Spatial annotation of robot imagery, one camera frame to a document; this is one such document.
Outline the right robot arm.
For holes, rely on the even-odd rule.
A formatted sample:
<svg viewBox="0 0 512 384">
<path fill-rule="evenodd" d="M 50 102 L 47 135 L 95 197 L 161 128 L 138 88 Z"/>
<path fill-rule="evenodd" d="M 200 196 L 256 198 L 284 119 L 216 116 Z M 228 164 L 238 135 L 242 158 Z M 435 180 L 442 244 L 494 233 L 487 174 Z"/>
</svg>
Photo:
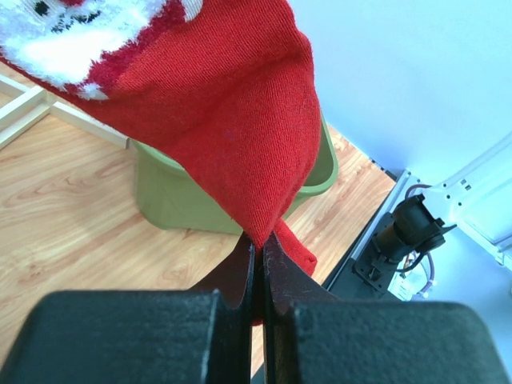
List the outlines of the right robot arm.
<svg viewBox="0 0 512 384">
<path fill-rule="evenodd" d="M 458 227 L 496 261 L 511 268 L 511 134 L 444 181 L 407 194 L 393 214 L 417 212 L 439 226 Z"/>
</svg>

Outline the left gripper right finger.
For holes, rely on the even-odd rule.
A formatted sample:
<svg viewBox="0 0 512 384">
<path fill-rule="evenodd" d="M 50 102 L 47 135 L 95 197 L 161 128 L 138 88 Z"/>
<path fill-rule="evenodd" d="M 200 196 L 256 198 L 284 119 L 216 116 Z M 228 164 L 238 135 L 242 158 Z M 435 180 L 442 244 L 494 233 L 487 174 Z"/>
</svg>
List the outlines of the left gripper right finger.
<svg viewBox="0 0 512 384">
<path fill-rule="evenodd" d="M 490 332 L 452 302 L 343 300 L 276 236 L 263 247 L 268 383 L 507 383 Z"/>
</svg>

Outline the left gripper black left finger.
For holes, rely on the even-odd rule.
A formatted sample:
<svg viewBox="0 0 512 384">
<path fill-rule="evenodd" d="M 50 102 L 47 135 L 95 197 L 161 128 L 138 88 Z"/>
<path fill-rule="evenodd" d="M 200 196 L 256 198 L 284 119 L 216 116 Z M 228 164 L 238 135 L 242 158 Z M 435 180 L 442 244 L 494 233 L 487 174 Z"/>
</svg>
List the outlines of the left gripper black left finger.
<svg viewBox="0 0 512 384">
<path fill-rule="evenodd" d="M 248 383 L 255 248 L 188 290 L 61 290 L 29 312 L 4 383 Z"/>
</svg>

